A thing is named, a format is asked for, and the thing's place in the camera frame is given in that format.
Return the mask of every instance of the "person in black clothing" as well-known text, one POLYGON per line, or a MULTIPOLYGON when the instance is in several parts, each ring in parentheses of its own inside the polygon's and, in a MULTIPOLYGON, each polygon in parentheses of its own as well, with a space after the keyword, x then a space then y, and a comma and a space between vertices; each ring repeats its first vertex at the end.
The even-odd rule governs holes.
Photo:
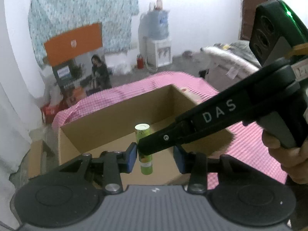
POLYGON ((101 90, 112 88, 106 63, 98 55, 93 55, 91 61, 93 76, 101 90))

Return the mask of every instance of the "silver bolt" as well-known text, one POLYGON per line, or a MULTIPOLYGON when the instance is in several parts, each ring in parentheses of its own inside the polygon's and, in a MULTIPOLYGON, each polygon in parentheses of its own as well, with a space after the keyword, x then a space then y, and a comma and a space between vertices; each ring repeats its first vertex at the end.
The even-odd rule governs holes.
POLYGON ((109 192, 117 192, 120 189, 120 185, 116 183, 110 183, 105 186, 105 189, 109 192))
POLYGON ((195 183, 189 187, 193 192, 199 193, 205 190, 205 187, 202 184, 195 183))

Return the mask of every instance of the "green cylindrical container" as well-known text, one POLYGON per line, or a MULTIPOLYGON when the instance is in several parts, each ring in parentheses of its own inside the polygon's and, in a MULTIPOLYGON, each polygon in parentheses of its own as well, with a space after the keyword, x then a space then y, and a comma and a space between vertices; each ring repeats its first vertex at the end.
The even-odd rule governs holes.
MULTIPOLYGON (((135 133, 136 133, 136 141, 137 144, 139 140, 145 136, 150 134, 150 126, 148 124, 142 123, 135 126, 135 133)), ((152 164, 152 155, 145 156, 138 151, 139 154, 139 161, 140 161, 140 168, 141 173, 144 175, 150 175, 153 173, 153 164, 152 164)))

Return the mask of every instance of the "human hand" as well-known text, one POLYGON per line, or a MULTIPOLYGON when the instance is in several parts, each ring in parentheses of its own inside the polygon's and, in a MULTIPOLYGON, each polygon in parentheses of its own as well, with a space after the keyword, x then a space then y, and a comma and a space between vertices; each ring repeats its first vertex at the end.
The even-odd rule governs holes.
POLYGON ((262 141, 269 148, 269 154, 281 163, 281 169, 298 184, 308 183, 308 140, 301 147, 286 149, 280 141, 263 130, 262 141))

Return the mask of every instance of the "white lid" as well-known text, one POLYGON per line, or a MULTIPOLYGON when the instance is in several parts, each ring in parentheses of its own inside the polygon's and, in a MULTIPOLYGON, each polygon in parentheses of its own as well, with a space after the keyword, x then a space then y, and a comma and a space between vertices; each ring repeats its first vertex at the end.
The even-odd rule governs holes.
POLYGON ((136 130, 146 130, 150 127, 149 124, 146 124, 146 123, 142 123, 142 124, 138 124, 135 126, 135 129, 136 130))

